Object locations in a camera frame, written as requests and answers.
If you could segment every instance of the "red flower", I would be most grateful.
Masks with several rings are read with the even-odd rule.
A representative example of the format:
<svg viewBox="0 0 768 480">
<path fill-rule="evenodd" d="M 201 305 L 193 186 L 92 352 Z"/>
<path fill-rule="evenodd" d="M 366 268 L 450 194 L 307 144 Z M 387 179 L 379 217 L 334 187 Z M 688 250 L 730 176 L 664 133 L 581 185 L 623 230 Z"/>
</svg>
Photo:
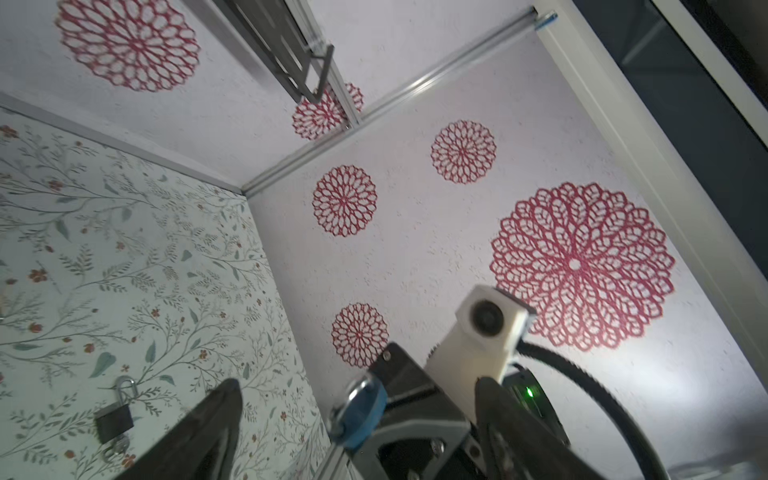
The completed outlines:
<svg viewBox="0 0 768 480">
<path fill-rule="evenodd" d="M 113 85 L 171 90 L 199 63 L 194 31 L 165 0 L 63 0 L 58 7 L 61 43 Z"/>
<path fill-rule="evenodd" d="M 378 310 L 368 303 L 343 308 L 331 326 L 336 353 L 351 366 L 368 368 L 389 341 L 387 325 Z"/>
<path fill-rule="evenodd" d="M 491 131 L 474 121 L 449 124 L 432 144 L 432 165 L 455 184 L 469 184 L 484 177 L 495 159 L 496 143 Z"/>
<path fill-rule="evenodd" d="M 123 468 L 134 466 L 134 460 L 136 460 L 136 455 L 126 455 L 125 458 L 123 458 Z"/>
<path fill-rule="evenodd" d="M 334 168 L 317 182 L 312 206 L 317 223 L 334 236 L 346 237 L 364 229 L 376 211 L 376 185 L 362 169 Z"/>
<path fill-rule="evenodd" d="M 588 351 L 643 336 L 674 291 L 667 236 L 648 210 L 597 184 L 540 189 L 492 241 L 497 286 L 530 303 L 531 333 Z"/>
<path fill-rule="evenodd" d="M 346 84 L 346 89 L 352 95 L 357 111 L 361 111 L 360 89 L 350 83 Z M 330 87 L 326 89 L 319 104 L 313 104 L 304 99 L 296 106 L 296 111 L 293 113 L 293 129 L 301 138 L 307 140 L 315 140 L 345 121 L 344 110 Z"/>
<path fill-rule="evenodd" d="M 41 268 L 31 271 L 27 277 L 35 283 L 45 282 L 48 279 L 48 272 L 45 271 L 45 268 Z"/>
<path fill-rule="evenodd" d="M 0 127 L 0 132 L 2 132 L 2 136 L 5 138 L 18 138 L 18 132 L 8 125 Z"/>
<path fill-rule="evenodd" d="M 50 180 L 48 182 L 48 188 L 50 188 L 51 190 L 60 192 L 63 187 L 64 187 L 64 184 L 58 180 Z"/>
</svg>

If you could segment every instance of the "green leaf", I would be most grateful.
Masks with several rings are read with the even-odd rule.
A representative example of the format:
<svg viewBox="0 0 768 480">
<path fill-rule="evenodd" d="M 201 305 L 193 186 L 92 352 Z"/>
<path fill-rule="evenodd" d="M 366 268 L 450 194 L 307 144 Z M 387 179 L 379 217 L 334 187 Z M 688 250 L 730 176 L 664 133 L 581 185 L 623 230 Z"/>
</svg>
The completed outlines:
<svg viewBox="0 0 768 480">
<path fill-rule="evenodd" d="M 105 189 L 105 190 L 109 190 L 110 192 L 112 192 L 113 194 L 117 195 L 118 197 L 120 196 L 120 194 L 118 193 L 118 191 L 117 191 L 117 190 L 115 190 L 114 188 L 110 187 L 110 186 L 109 186 L 109 184 L 108 184 L 107 182 L 104 182 L 104 189 Z"/>
<path fill-rule="evenodd" d="M 61 234 L 61 235 L 62 235 L 64 238 L 66 238 L 67 240 L 69 240 L 69 229 L 68 229 L 68 228 L 67 228 L 67 226 L 64 224 L 64 220 L 63 220 L 63 219 L 61 219 L 61 218 L 60 218 L 60 219 L 56 220 L 56 221 L 54 222 L 54 226 L 56 227 L 56 230 L 58 230 L 58 232 L 59 232 L 59 233 L 60 233 L 60 234 Z"/>
<path fill-rule="evenodd" d="M 24 352 L 25 350 L 39 349 L 41 346 L 42 345 L 33 345 L 31 343 L 16 343 L 14 344 L 13 349 Z"/>
<path fill-rule="evenodd" d="M 104 373 L 104 371 L 107 368 L 109 368 L 109 366 L 112 365 L 115 362 L 115 360 L 117 359 L 114 358 L 114 355 L 112 355 L 111 353 L 107 353 L 107 352 L 102 353 L 96 359 L 96 366 L 94 367 L 94 372 L 88 378 L 94 379 L 98 377 L 99 375 Z"/>
<path fill-rule="evenodd" d="M 152 345 L 149 345 L 149 348 L 147 349 L 147 355 L 144 356 L 144 359 L 147 360 L 147 363 L 154 362 L 154 354 L 155 354 L 155 345 L 154 341 L 152 342 Z"/>
</svg>

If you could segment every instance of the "bolt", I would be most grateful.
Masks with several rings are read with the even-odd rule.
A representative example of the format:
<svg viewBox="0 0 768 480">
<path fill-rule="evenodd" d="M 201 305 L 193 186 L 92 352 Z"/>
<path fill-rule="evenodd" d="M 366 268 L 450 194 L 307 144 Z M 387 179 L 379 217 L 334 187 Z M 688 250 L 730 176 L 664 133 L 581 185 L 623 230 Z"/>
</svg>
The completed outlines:
<svg viewBox="0 0 768 480">
<path fill-rule="evenodd" d="M 432 447 L 432 454 L 435 457 L 439 457 L 445 451 L 445 443 L 440 439 L 432 439 L 429 441 L 429 446 Z"/>
</svg>

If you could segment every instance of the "small red mandala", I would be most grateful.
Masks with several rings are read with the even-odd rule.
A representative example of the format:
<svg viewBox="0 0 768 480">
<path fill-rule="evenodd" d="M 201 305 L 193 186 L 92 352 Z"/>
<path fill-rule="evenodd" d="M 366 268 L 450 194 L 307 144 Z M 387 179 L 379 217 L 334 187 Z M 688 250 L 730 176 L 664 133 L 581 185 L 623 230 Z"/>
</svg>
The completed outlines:
<svg viewBox="0 0 768 480">
<path fill-rule="evenodd" d="M 166 0 L 61 0 L 58 8 L 61 43 L 113 85 L 171 90 L 197 67 L 194 31 Z"/>
<path fill-rule="evenodd" d="M 384 317 L 368 303 L 345 306 L 333 320 L 336 353 L 351 366 L 368 368 L 389 342 Z"/>
<path fill-rule="evenodd" d="M 432 144 L 432 165 L 455 184 L 476 182 L 491 170 L 494 160 L 496 143 L 491 131 L 474 121 L 449 124 Z"/>
<path fill-rule="evenodd" d="M 346 84 L 346 89 L 352 96 L 357 111 L 361 111 L 362 93 L 360 89 L 353 84 Z M 336 94 L 328 87 L 320 103 L 312 104 L 304 99 L 296 106 L 296 112 L 293 114 L 293 129 L 301 138 L 315 140 L 344 121 L 346 121 L 344 110 L 336 99 Z"/>
<path fill-rule="evenodd" d="M 358 233 L 376 211 L 376 185 L 362 168 L 352 165 L 323 175 L 313 196 L 317 223 L 337 237 Z"/>
<path fill-rule="evenodd" d="M 540 189 L 492 241 L 497 286 L 531 304 L 531 333 L 583 351 L 640 337 L 674 291 L 667 236 L 621 192 Z"/>
</svg>

